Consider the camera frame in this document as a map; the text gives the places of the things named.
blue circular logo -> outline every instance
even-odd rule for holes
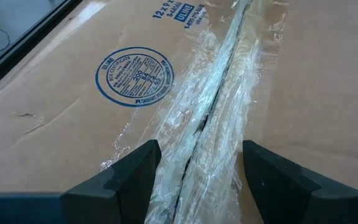
[[[96,85],[122,106],[147,106],[171,90],[173,69],[168,59],[147,47],[128,47],[106,57],[96,71]]]

clear plastic tape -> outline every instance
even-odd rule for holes
[[[175,223],[241,222],[237,199],[241,181],[236,176],[236,159],[245,139],[248,112],[254,103],[253,91],[261,69],[265,68],[263,63],[272,66],[271,61],[266,61],[271,55],[265,56],[270,51],[266,47],[272,45],[261,40],[265,38],[263,29],[269,31],[264,27],[269,4],[255,0],[245,14],[239,43],[216,106],[188,164]]]
[[[200,64],[195,61],[195,65],[189,69],[188,81],[182,84],[177,96],[171,99],[174,101],[172,107],[164,121],[160,122],[161,125],[151,135],[160,144],[162,158],[157,169],[145,223],[171,223],[173,220],[186,163],[193,154],[201,136],[200,122],[212,106],[214,96],[223,80],[247,3],[248,0],[240,0],[237,3],[236,13],[222,46],[217,48],[219,51],[214,63]],[[213,39],[213,34],[208,33],[205,35],[203,43],[214,44]],[[199,57],[209,57],[211,54],[211,52],[203,52],[202,47],[199,50]],[[199,76],[200,72],[207,72],[208,75]],[[149,137],[150,135],[144,134],[144,138]]]

circular stamp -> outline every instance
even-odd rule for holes
[[[107,56],[96,71],[96,86],[122,106],[147,106],[171,90],[173,69],[168,59],[147,47],[127,47]]]

black plastic jaw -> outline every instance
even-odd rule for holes
[[[265,224],[358,223],[358,190],[242,143],[246,178]]]
[[[143,223],[160,159],[149,140],[65,193],[0,194],[0,223]]]

black frame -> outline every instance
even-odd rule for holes
[[[64,0],[0,54],[0,80],[82,0]]]

